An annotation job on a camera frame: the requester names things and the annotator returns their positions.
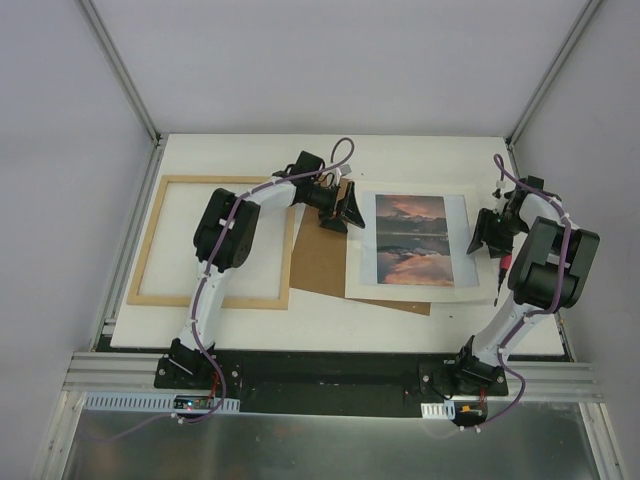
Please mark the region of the white mat board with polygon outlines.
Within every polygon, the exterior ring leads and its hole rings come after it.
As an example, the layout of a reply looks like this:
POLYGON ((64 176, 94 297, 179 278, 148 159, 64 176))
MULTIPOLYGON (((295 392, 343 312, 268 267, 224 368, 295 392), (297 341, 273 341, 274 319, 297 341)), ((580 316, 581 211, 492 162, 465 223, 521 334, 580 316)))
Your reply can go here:
POLYGON ((347 298, 399 302, 463 303, 489 300, 494 295, 495 265, 488 254, 467 254, 476 214, 477 191, 467 185, 359 182, 357 203, 366 228, 352 228, 347 237, 347 298), (429 287, 379 284, 376 280, 375 196, 377 194, 431 195, 445 199, 454 285, 429 287))

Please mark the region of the red handled screwdriver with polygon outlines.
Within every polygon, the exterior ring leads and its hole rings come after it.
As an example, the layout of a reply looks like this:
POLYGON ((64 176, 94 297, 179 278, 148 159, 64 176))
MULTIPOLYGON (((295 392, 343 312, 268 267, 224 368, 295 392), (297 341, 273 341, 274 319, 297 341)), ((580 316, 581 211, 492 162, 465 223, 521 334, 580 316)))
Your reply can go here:
POLYGON ((501 288, 502 285, 507 277, 507 274, 509 272, 509 269, 511 267, 511 263, 512 263, 512 255, 507 255, 504 256, 500 259, 499 261, 499 271, 498 271, 498 277, 497 277, 497 286, 496 286, 496 293, 495 293, 495 297, 494 297, 494 303, 493 305, 496 306, 500 297, 500 292, 501 292, 501 288))

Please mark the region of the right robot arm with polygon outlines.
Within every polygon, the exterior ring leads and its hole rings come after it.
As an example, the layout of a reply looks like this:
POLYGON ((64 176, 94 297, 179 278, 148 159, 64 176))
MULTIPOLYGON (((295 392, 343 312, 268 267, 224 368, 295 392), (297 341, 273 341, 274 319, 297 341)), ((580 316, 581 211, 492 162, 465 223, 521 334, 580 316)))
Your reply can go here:
POLYGON ((507 300, 447 367, 454 395, 497 389, 515 346, 543 316, 574 306, 582 294, 600 237, 573 224, 561 199, 545 191, 544 180, 535 176, 517 180, 494 209, 479 211, 467 252, 485 246, 492 259, 504 261, 521 233, 524 243, 499 277, 507 283, 507 300))

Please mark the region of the brown backing board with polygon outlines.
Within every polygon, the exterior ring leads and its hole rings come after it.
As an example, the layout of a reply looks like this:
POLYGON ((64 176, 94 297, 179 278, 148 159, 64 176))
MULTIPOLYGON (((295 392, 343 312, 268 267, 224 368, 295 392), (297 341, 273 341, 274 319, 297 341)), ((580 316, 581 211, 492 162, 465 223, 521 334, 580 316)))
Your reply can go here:
POLYGON ((317 208, 306 206, 291 254, 289 286, 347 300, 347 235, 320 226, 317 208))

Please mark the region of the wooden picture frame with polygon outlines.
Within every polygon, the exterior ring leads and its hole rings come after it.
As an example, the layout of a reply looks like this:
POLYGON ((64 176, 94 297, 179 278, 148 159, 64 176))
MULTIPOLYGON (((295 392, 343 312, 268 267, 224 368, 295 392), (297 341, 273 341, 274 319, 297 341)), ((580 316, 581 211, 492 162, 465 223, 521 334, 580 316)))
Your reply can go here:
MULTIPOLYGON (((218 188, 242 193, 264 177, 161 177, 127 295, 129 305, 187 307, 196 288, 193 237, 218 188)), ((296 210, 277 208, 259 220, 248 260, 226 290, 227 309, 285 310, 289 304, 296 210)))

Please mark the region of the sunset photo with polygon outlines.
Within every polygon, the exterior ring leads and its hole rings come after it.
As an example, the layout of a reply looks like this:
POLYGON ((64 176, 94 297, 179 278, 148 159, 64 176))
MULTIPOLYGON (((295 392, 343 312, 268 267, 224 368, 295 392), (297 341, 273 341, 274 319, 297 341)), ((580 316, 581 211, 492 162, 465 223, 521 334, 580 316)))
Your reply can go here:
POLYGON ((379 284, 454 285, 442 196, 377 194, 375 247, 379 284))

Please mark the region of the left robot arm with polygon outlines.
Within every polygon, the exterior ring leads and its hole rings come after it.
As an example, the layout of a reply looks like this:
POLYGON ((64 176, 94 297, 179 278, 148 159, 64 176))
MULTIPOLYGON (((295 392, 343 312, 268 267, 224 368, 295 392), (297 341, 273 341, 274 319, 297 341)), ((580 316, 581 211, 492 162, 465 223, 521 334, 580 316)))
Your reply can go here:
POLYGON ((355 195, 355 183, 340 186, 350 172, 352 154, 329 162, 302 151, 296 162, 267 180, 235 194, 224 188, 211 195, 193 237, 198 280, 189 316, 170 346, 168 361, 188 388, 199 389, 210 380, 214 330, 232 275, 248 259, 260 219, 303 204, 318 211, 322 228, 341 234, 350 225, 364 228, 355 195))

